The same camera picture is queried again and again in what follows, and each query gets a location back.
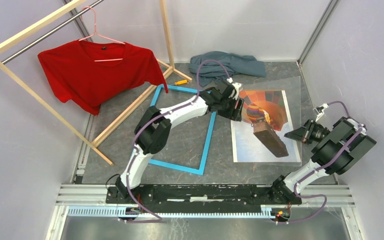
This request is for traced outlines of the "yellow handled screwdriver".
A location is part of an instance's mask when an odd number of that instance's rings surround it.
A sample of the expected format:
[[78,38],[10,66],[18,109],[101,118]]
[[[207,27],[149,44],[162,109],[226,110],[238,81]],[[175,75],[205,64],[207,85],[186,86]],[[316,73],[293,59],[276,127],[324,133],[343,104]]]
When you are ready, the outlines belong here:
[[189,81],[187,79],[179,80],[174,83],[175,86],[187,84]]

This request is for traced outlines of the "blue picture frame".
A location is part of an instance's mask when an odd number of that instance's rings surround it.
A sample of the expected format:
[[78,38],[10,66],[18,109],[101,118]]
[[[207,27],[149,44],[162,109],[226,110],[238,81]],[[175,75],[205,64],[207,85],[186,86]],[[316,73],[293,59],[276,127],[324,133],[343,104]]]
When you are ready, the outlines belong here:
[[[154,96],[151,100],[150,106],[154,106],[157,103],[157,100],[160,96],[161,91],[163,90],[164,86],[161,84],[156,87]],[[197,89],[192,89],[188,87],[182,87],[182,86],[176,86],[176,85],[168,85],[168,89],[174,92],[181,92],[181,93],[188,93],[188,94],[196,94],[198,92]],[[206,133],[206,138],[203,146],[203,152],[201,156],[201,160],[199,163],[199,168],[192,168],[188,166],[183,166],[179,164],[174,164],[174,163],[169,163],[161,160],[155,160],[155,159],[150,159],[149,164],[154,165],[154,166],[159,166],[167,169],[172,169],[176,171],[181,171],[181,172],[186,172],[194,175],[200,175],[202,176],[205,171],[206,163],[207,163],[207,157],[210,149],[210,143],[211,143],[211,138],[212,138],[212,133],[214,129],[214,124],[216,120],[216,113],[213,112],[210,115],[210,120],[209,120],[209,126],[208,130]]]

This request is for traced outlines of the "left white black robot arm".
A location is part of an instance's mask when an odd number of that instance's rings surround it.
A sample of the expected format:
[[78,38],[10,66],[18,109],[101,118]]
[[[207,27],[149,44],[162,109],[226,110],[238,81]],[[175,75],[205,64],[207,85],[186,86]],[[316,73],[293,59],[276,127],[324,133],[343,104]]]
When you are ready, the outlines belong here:
[[192,98],[171,107],[150,106],[134,130],[131,157],[116,181],[119,199],[125,204],[136,200],[135,188],[140,185],[150,159],[166,146],[174,127],[208,113],[216,113],[240,122],[244,103],[240,97],[242,89],[241,83],[229,78],[220,81],[216,86],[198,91]]

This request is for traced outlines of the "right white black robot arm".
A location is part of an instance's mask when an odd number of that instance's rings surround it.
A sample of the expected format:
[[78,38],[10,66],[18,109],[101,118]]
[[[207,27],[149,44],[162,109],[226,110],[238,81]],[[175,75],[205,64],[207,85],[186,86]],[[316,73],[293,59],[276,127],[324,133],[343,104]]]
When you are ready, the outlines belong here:
[[366,126],[351,117],[341,117],[332,129],[310,119],[284,136],[316,145],[305,165],[287,176],[281,175],[272,183],[267,195],[275,204],[298,203],[306,186],[322,177],[344,174],[377,143],[367,134]]

